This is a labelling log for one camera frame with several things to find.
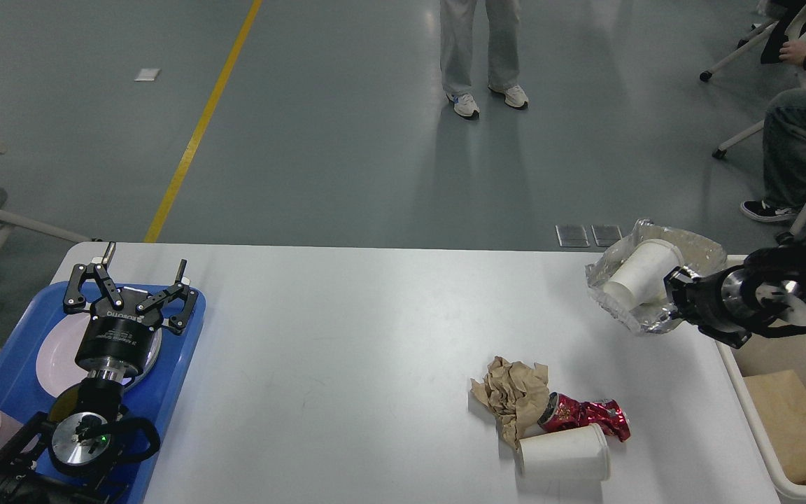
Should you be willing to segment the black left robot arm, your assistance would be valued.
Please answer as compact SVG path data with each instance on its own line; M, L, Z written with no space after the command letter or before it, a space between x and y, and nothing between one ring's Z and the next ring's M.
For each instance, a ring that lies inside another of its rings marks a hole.
M182 260L169 285L101 258L32 300L0 351L0 503L140 503L204 326Z

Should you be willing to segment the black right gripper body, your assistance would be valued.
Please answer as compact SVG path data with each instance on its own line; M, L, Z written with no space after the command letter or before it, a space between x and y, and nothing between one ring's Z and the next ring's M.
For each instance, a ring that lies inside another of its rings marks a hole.
M730 313L726 306L726 294L723 294L723 285L729 274L737 270L725 270L703 278L697 278L691 287L692 310L682 318L697 326L702 322L732 322L739 326L738 319Z

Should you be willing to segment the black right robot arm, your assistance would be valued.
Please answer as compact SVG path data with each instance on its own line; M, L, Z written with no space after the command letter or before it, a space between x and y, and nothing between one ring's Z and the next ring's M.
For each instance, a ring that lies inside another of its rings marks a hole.
M806 335L806 238L784 233L730 267L700 276L678 267L663 279L674 319L739 349L752 335Z

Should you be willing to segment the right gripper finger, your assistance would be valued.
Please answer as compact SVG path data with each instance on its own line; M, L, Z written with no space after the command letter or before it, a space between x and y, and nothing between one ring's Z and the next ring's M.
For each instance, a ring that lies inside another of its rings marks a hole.
M692 310L691 287L696 284L697 272L688 267L675 267L663 278L665 296L672 305L671 316L685 316Z
M729 321L702 322L698 324L698 331L733 349L743 347L753 335L751 330Z

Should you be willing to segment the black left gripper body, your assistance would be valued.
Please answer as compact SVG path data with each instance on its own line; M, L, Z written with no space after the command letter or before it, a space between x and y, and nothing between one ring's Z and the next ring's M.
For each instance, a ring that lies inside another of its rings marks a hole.
M76 352L76 365L89 373L111 373L118 381L139 375L153 342L161 342L159 315L159 311L131 315L112 309L90 313Z

